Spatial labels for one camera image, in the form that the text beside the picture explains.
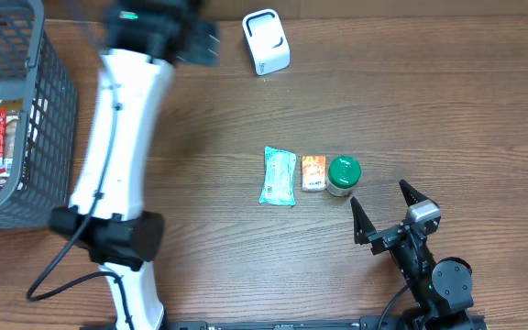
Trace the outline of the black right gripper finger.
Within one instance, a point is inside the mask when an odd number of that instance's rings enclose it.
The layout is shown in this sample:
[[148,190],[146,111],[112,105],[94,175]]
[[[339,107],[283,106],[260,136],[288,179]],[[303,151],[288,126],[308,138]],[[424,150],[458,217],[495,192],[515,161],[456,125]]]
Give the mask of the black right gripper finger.
[[350,204],[354,219],[355,243],[359,245],[368,244],[370,242],[369,238],[376,233],[376,228],[369,220],[356,197],[350,199]]
[[408,207],[428,200],[427,196],[413,188],[406,180],[400,180],[399,185]]

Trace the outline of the green lid jar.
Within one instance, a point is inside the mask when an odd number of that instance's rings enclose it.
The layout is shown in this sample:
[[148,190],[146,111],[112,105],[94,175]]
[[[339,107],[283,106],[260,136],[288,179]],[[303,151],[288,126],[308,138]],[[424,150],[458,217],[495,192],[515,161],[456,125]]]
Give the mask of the green lid jar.
[[343,197],[352,193],[361,178],[358,161],[350,156],[335,158],[326,173],[326,190],[333,196]]

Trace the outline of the orange small box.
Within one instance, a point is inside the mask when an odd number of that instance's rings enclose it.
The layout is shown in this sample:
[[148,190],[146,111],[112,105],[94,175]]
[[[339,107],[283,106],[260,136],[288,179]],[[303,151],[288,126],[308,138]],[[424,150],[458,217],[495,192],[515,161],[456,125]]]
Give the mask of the orange small box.
[[325,189],[325,156],[302,156],[302,189],[318,192]]

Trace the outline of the teal tissue pack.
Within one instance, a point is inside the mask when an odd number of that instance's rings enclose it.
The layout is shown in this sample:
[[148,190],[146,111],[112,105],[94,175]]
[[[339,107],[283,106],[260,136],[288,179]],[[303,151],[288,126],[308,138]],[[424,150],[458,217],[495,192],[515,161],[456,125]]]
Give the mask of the teal tissue pack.
[[265,147],[265,178],[258,202],[295,206],[294,179],[297,156],[287,150]]

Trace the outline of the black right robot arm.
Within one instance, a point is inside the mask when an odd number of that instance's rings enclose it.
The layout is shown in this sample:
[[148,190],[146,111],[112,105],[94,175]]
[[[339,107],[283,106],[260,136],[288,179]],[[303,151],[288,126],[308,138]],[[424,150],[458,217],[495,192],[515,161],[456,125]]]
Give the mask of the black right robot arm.
[[377,230],[356,198],[350,199],[354,239],[369,245],[374,255],[388,252],[405,280],[382,314],[378,329],[477,329],[485,324],[474,320],[468,309],[472,297],[473,270],[462,258],[435,260],[427,237],[441,222],[438,203],[405,180],[399,181],[407,204],[404,218]]

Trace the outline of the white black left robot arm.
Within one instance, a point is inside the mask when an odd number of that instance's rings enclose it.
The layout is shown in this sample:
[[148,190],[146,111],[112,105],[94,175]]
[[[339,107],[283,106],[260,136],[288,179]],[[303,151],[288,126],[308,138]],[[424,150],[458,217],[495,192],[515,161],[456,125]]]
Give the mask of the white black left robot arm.
[[158,114],[178,63],[216,64],[216,24],[202,1],[117,1],[107,10],[97,101],[82,172],[51,230],[85,249],[115,304],[113,329],[165,329],[153,261],[165,226],[143,185]]

